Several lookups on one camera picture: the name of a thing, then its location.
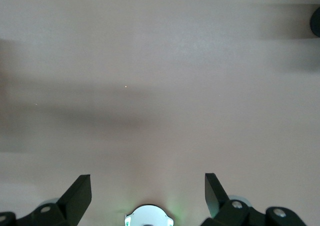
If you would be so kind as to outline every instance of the screw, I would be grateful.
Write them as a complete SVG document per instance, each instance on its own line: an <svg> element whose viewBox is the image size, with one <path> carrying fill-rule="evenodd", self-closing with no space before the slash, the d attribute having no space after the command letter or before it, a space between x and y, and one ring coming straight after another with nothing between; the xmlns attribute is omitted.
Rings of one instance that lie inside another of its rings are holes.
<svg viewBox="0 0 320 226"><path fill-rule="evenodd" d="M40 210L40 212L48 212L48 211L50 211L50 209L51 209L51 207L46 206L46 207L43 207L43 208Z"/></svg>
<svg viewBox="0 0 320 226"><path fill-rule="evenodd" d="M280 208L275 208L273 210L273 212L279 217L285 217L286 216L286 213Z"/></svg>
<svg viewBox="0 0 320 226"><path fill-rule="evenodd" d="M3 221L5 221L5 220L6 220L6 218L7 218L7 216L5 216L5 215L3 215L3 216L0 216L0 222L3 222Z"/></svg>
<svg viewBox="0 0 320 226"><path fill-rule="evenodd" d="M239 201L233 201L232 206L235 208L242 208L242 204Z"/></svg>

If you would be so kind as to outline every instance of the black bracket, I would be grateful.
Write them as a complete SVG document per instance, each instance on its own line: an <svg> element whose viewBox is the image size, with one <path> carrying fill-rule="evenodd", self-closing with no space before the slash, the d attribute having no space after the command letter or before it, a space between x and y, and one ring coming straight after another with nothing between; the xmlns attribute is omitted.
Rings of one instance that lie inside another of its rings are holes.
<svg viewBox="0 0 320 226"><path fill-rule="evenodd" d="M240 200L230 200L217 176L205 174L205 201L211 214L201 226L306 226L285 207L269 207L265 214Z"/></svg>
<svg viewBox="0 0 320 226"><path fill-rule="evenodd" d="M76 226L91 202L90 175L81 175L56 203L46 203L16 219L13 212L0 212L0 226Z"/></svg>

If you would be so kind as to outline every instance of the white dome-shaped device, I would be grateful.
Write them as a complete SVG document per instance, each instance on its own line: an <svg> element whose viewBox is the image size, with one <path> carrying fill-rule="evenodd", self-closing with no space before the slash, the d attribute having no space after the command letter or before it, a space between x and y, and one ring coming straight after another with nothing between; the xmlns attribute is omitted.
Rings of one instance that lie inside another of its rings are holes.
<svg viewBox="0 0 320 226"><path fill-rule="evenodd" d="M126 215L124 226L174 226L174 221L155 205L143 205Z"/></svg>

